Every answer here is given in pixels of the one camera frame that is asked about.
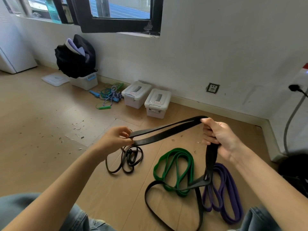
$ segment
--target baseboard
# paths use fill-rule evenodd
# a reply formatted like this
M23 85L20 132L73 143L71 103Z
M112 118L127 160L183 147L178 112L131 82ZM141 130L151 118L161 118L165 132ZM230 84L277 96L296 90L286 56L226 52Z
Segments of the baseboard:
M37 62L37 64L42 65L42 66L47 66L47 67L51 67L51 68L54 68L54 69L58 69L57 64L53 63L53 62L47 62L47 61L42 61L42 60L36 60L36 62ZM100 82L110 83L110 84L122 82L122 81L119 81L119 80L116 80L116 79L113 79L113 78L104 77L104 76L101 76L101 75L98 75L97 79ZM122 82L122 83L124 83L124 88L126 88L130 85L127 82ZM220 115L220 116L232 118L234 120L246 122L246 123L253 124L253 125L256 125L256 126L260 126L263 130L263 135L264 135L264 138L265 138L265 142L266 142L266 145L267 145L267 149L268 149L268 152L269 152L270 159L274 162L279 162L282 159L286 158L286 155L281 153L281 151L279 150L274 132L272 130L272 127L270 125L269 120L267 120L267 119L259 118L259 117L248 115L248 114L245 114L245 113L232 111L232 110L229 110L229 109L220 108L220 107L217 107L217 106L201 103L201 102L198 102L198 101L194 101L194 100L190 100L190 99L186 99L186 98L174 96L174 95L171 97L171 102L176 103L176 104L180 104L180 105L184 105L184 106L187 106L187 107L199 109L199 110L202 110L202 111L206 111L206 112L209 112L209 113L217 114L217 115Z

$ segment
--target person's left hand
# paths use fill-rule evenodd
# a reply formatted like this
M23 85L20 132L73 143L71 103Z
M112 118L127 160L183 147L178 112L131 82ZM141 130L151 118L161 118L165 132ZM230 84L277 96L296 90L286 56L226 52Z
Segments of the person's left hand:
M93 145L92 149L100 154L102 161L105 160L107 155L120 149L120 147L129 146L134 143L129 139L129 134L132 131L126 126L119 126L110 128L102 138Z

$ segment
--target white plastic storage box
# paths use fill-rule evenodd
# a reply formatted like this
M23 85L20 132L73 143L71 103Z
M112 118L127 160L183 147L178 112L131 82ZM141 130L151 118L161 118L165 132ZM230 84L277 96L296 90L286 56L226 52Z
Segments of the white plastic storage box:
M97 83L96 72L91 73L85 77L78 77L78 78L71 78L70 81L72 85L77 87L81 87L85 90L90 90L91 88L95 87Z
M152 86L139 81L133 82L122 91L125 104L139 109L147 99Z
M144 106L147 108L147 115L156 118L164 118L171 99L171 92L159 89L152 89Z

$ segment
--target hand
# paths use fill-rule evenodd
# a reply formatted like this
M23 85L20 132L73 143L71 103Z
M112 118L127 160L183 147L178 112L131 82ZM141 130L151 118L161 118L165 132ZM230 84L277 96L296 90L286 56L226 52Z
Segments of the hand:
M200 121L204 124L202 143L220 143L218 153L224 159L230 161L232 154L244 145L226 123L215 122L212 118L202 118Z
M106 159L107 155L120 149L120 147L129 146L134 143L129 139L132 131L126 126L119 126L110 128L102 138L95 143L93 149L98 151L103 157L102 161Z

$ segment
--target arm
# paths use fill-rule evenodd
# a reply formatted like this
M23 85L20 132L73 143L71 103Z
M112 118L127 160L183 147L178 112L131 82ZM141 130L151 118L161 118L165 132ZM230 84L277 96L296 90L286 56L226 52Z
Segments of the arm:
M133 144L127 127L111 128L3 231L59 230L98 164L122 146Z
M282 230L307 230L308 199L245 146L225 123L204 123L203 143L220 143L218 153L230 161Z

